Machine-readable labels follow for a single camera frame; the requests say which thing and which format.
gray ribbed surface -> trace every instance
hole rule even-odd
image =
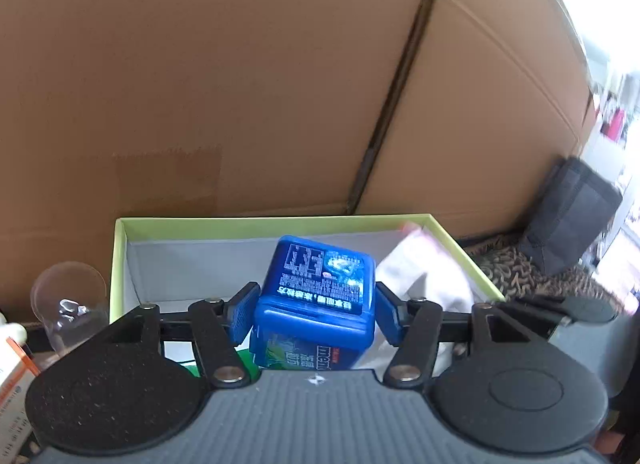
[[[586,449],[535,459],[478,449],[447,431],[417,394],[385,388],[370,370],[317,374],[267,370],[252,386],[213,394],[189,428],[160,446],[98,459],[47,449],[36,462],[95,460],[100,464],[604,462]]]

brown cardboard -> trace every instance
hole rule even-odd
[[[588,136],[584,57],[556,0],[435,0],[358,213],[503,231]]]
[[[341,213],[420,0],[0,0],[0,307],[127,215]]]

open shallow box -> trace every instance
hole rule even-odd
[[[477,300],[504,299],[427,214],[122,218],[116,221],[114,235],[110,319],[115,321],[143,302],[157,303],[162,313],[174,313],[203,298],[228,299],[247,282],[262,285],[278,239],[287,234],[363,251],[379,263],[403,238],[400,228],[408,221],[428,229],[452,254]],[[191,360],[190,344],[178,344],[165,346],[167,357]]]

white cloth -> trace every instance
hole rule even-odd
[[[470,313],[473,293],[464,271],[428,231],[417,229],[405,237],[376,268],[376,281],[383,282],[402,300],[425,297],[444,311]],[[451,363],[453,343],[441,343],[433,375]],[[382,379],[386,366],[398,348],[389,345],[380,327],[372,345],[354,368],[373,368]]]

lime green box rim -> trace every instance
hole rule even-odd
[[[399,229],[414,222],[440,241],[476,287],[490,301],[504,297],[455,240],[430,214],[349,215],[258,218],[121,218],[116,221],[111,265],[110,320],[124,314],[124,264],[127,242],[189,241],[329,235]]]

